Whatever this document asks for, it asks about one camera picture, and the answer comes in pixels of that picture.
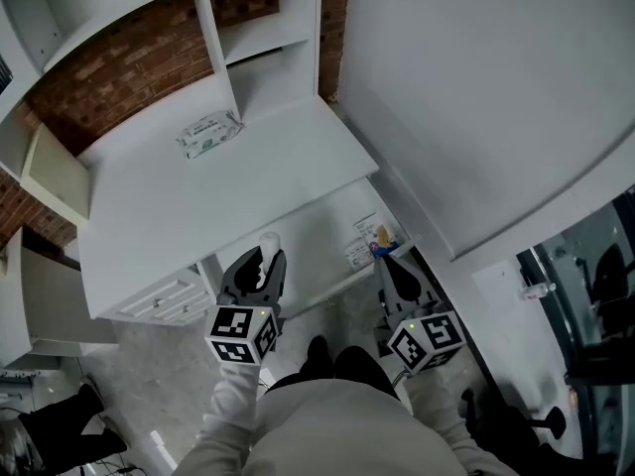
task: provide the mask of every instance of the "marker cube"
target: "marker cube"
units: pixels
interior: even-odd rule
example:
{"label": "marker cube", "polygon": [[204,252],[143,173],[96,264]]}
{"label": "marker cube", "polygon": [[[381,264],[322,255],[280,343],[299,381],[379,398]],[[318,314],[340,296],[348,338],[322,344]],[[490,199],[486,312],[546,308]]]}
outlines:
{"label": "marker cube", "polygon": [[215,305],[207,315],[205,341],[220,362],[260,366],[279,335],[269,306]]}
{"label": "marker cube", "polygon": [[412,374],[439,367],[463,345],[465,336],[454,312],[405,319],[388,342]]}

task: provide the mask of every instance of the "white bottle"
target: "white bottle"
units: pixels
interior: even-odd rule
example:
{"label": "white bottle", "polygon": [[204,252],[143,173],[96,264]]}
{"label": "white bottle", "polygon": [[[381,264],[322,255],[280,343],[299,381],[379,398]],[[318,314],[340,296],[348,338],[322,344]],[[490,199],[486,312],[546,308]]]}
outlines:
{"label": "white bottle", "polygon": [[553,282],[541,282],[528,288],[524,288],[518,293],[520,299],[540,299],[556,290]]}

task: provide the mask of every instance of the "white sleeve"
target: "white sleeve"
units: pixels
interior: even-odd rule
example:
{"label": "white sleeve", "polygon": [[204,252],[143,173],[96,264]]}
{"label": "white sleeve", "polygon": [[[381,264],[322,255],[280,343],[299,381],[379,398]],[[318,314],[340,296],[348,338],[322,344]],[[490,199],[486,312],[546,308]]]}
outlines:
{"label": "white sleeve", "polygon": [[260,367],[223,363],[194,448],[175,476],[239,475],[256,419]]}
{"label": "white sleeve", "polygon": [[406,391],[415,418],[447,442],[469,474],[518,476],[493,454],[482,450],[474,442],[436,370],[425,371],[406,381]]}

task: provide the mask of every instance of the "person's leg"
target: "person's leg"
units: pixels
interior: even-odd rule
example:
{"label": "person's leg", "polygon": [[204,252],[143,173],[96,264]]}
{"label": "person's leg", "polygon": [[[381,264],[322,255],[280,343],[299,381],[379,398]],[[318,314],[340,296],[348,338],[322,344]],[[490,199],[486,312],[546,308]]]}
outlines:
{"label": "person's leg", "polygon": [[46,461],[54,445],[60,440],[72,444],[72,439],[81,435],[90,419],[103,410],[97,394],[84,385],[77,395],[19,418]]}
{"label": "person's leg", "polygon": [[379,363],[358,346],[348,347],[339,354],[335,360],[335,379],[364,383],[399,400]]}
{"label": "person's leg", "polygon": [[324,337],[317,336],[309,344],[307,361],[300,369],[300,372],[281,379],[269,389],[269,392],[304,381],[332,379],[333,376],[334,365],[328,355],[328,344],[326,344]]}
{"label": "person's leg", "polygon": [[100,435],[80,435],[52,447],[54,450],[44,462],[46,469],[53,474],[61,474],[128,449],[124,440],[108,428]]}

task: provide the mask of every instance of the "air vent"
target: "air vent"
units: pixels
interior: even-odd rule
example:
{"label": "air vent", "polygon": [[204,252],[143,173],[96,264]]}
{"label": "air vent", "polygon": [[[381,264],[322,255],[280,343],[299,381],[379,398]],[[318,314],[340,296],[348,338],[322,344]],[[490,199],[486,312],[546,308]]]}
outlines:
{"label": "air vent", "polygon": [[9,86],[11,79],[13,79],[11,70],[9,70],[7,64],[4,62],[2,57],[0,57],[0,93],[2,93],[7,86]]}

